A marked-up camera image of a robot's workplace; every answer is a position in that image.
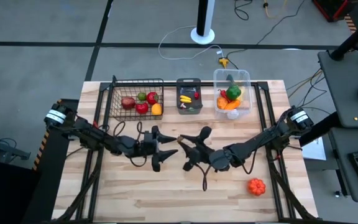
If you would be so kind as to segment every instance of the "clear plastic container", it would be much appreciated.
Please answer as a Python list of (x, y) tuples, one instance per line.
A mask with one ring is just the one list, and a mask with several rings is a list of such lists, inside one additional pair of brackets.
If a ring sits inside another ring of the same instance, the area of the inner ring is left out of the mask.
[[(214, 72), (214, 105), (217, 119), (239, 119), (250, 113), (252, 109), (251, 85), (249, 73), (245, 70), (217, 69)], [(237, 85), (241, 90), (240, 106), (234, 110), (221, 110), (216, 100), (221, 96), (220, 90), (227, 90)]]

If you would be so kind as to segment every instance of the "white paper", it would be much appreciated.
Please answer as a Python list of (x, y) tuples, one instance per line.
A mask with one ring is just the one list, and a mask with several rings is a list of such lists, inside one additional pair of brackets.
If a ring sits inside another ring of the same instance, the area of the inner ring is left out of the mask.
[(302, 147), (303, 158), (327, 160), (322, 137)]

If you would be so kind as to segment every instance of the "wire basket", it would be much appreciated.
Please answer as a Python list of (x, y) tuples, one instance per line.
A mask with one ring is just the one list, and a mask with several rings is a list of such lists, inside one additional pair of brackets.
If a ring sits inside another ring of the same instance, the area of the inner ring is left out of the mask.
[[(161, 78), (136, 79), (136, 80), (116, 80), (113, 78), (113, 93), (110, 109), (110, 117), (118, 121), (144, 121), (162, 119), (164, 111), (164, 81)], [(149, 110), (146, 114), (139, 114), (135, 108), (125, 110), (121, 105), (123, 97), (132, 97), (136, 103), (140, 103), (137, 98), (139, 93), (156, 92), (158, 102), (161, 105), (161, 115), (152, 115), (152, 105), (148, 104)]]

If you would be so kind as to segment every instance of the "green bell pepper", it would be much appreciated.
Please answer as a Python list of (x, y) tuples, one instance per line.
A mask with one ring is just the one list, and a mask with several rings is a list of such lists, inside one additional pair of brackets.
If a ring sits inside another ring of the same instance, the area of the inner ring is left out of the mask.
[(241, 95), (241, 90), (237, 85), (230, 86), (226, 91), (226, 96), (229, 98), (229, 100), (235, 100), (240, 95)]

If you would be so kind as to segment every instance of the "wooden tabletop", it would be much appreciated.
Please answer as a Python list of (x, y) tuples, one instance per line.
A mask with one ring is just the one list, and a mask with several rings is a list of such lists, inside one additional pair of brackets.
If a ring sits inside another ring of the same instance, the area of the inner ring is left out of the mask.
[[(285, 85), (282, 80), (267, 81), (276, 119), (289, 108)], [(78, 114), (88, 121), (93, 120), (100, 82), (85, 82), (81, 92)], [(265, 96), (265, 117), (268, 119)], [(203, 126), (211, 127), (212, 133), (205, 143), (213, 149), (235, 142), (244, 142), (261, 132), (255, 94), (252, 94), (253, 109), (247, 116), (235, 120), (214, 118), (213, 88), (202, 87), (203, 109), (198, 115), (179, 115), (176, 108), (175, 87), (164, 88), (164, 114), (158, 121), (143, 121), (143, 130), (158, 125), (168, 136), (179, 134), (196, 136)], [(109, 119), (112, 129), (118, 122)], [(122, 134), (137, 137), (136, 121), (126, 123)], [(299, 146), (291, 140), (292, 146)], [(79, 142), (72, 142), (68, 153), (78, 149)], [(194, 168), (185, 172), (182, 167), (188, 160), (176, 142), (161, 145), (161, 150), (179, 149), (161, 165), (161, 172), (154, 172), (151, 159), (143, 167), (134, 167), (125, 156), (113, 156), (104, 152), (94, 222), (254, 222), (277, 221), (273, 191), (264, 147), (257, 151), (254, 171), (247, 175), (241, 167), (230, 168), (228, 172), (210, 172), (208, 190), (202, 190), (202, 173)], [(317, 216), (313, 194), (302, 153), (286, 148), (283, 152), (290, 187), (299, 201), (314, 216)], [(62, 179), (53, 211), (53, 218), (63, 214), (80, 191), (86, 149), (70, 156), (64, 166)], [(134, 159), (141, 163), (142, 158)], [(246, 161), (249, 169), (251, 159)], [(252, 178), (262, 179), (267, 186), (266, 193), (256, 197), (246, 191), (246, 183)], [(86, 198), (85, 214), (88, 214), (90, 192)], [(285, 197), (280, 191), (284, 214), (288, 216)]]

